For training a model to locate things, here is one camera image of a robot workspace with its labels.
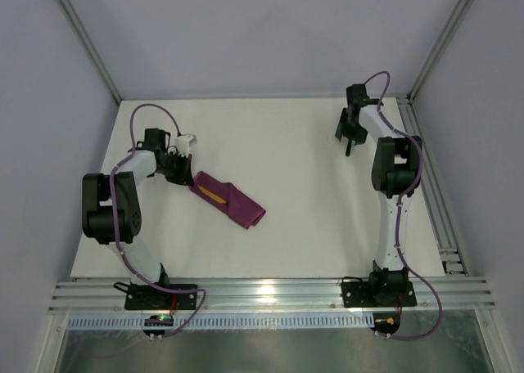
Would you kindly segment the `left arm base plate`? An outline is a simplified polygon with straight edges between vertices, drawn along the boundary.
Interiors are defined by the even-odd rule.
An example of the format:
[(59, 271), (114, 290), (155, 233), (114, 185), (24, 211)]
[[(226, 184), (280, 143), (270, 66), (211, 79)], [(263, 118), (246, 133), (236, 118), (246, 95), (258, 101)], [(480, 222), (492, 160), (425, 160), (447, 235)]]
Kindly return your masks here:
[(125, 293), (124, 309), (142, 310), (185, 310), (194, 311), (197, 306), (197, 285), (173, 284), (169, 289), (175, 293), (160, 291), (150, 285), (115, 283), (114, 288)]

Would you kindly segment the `gold fork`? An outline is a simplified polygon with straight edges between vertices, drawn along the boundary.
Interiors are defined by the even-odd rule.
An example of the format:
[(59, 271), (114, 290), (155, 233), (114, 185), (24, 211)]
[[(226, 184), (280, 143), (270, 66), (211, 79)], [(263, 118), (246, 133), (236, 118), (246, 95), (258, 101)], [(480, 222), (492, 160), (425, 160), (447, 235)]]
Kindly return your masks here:
[(350, 154), (351, 154), (351, 150), (352, 150), (352, 146), (353, 146), (352, 141), (349, 141), (349, 142), (347, 143), (347, 146), (346, 146), (346, 152), (345, 152), (345, 156), (346, 156), (346, 157), (349, 157), (349, 156), (350, 156)]

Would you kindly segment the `black handled gold knife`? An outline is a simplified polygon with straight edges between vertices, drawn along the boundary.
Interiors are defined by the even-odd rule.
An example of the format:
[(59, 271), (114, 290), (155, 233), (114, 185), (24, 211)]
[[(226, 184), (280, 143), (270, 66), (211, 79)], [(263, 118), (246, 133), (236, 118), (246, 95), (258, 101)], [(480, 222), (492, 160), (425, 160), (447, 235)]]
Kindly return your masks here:
[(199, 186), (198, 188), (199, 188), (200, 192), (203, 195), (205, 195), (208, 198), (212, 199), (214, 202), (216, 202), (218, 204), (227, 204), (228, 203), (224, 198), (216, 195), (212, 191), (209, 191), (209, 190), (205, 189), (203, 186)]

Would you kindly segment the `purple satin napkin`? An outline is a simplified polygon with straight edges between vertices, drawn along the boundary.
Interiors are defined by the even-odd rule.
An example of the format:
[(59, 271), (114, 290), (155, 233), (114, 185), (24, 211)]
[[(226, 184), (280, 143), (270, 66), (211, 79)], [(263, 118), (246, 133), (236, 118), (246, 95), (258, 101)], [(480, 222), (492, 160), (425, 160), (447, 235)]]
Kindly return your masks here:
[[(193, 181), (194, 184), (190, 186), (191, 192), (227, 215), (244, 229), (255, 227), (266, 214), (266, 210), (261, 205), (236, 188), (231, 182), (221, 182), (203, 171), (198, 172)], [(218, 204), (214, 202), (200, 192), (199, 186), (224, 198), (228, 203)]]

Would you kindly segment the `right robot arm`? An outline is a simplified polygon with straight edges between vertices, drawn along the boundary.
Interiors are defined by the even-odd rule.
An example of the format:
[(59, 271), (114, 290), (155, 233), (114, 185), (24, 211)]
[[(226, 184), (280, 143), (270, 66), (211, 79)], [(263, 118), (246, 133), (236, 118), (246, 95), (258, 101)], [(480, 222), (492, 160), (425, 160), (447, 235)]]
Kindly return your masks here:
[(368, 277), (346, 276), (341, 297), (346, 308), (414, 307), (409, 279), (415, 271), (405, 257), (409, 207), (422, 179), (422, 139), (395, 128), (377, 108), (379, 100), (353, 102), (341, 112), (335, 137), (351, 148), (371, 137), (376, 150), (371, 183), (380, 205), (379, 245)]

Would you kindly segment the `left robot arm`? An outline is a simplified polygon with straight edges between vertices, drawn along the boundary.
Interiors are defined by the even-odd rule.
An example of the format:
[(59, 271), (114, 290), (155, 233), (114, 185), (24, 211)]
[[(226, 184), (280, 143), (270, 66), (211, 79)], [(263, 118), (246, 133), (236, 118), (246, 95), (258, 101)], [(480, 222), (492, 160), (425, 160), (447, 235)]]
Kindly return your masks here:
[(82, 179), (82, 230), (87, 238), (111, 250), (128, 269), (131, 281), (154, 290), (170, 288), (167, 272), (140, 236), (142, 211), (138, 187), (160, 174), (171, 184), (193, 185), (194, 134), (148, 128), (132, 140), (127, 156), (110, 173), (88, 173)]

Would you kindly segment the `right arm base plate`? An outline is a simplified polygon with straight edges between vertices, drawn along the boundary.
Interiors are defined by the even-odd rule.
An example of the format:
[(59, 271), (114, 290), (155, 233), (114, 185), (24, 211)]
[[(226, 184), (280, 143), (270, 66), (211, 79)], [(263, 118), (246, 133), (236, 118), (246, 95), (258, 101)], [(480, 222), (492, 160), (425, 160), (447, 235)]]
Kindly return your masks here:
[(347, 276), (341, 281), (341, 297), (345, 308), (411, 308), (418, 305), (410, 281), (406, 291), (374, 294), (368, 281)]

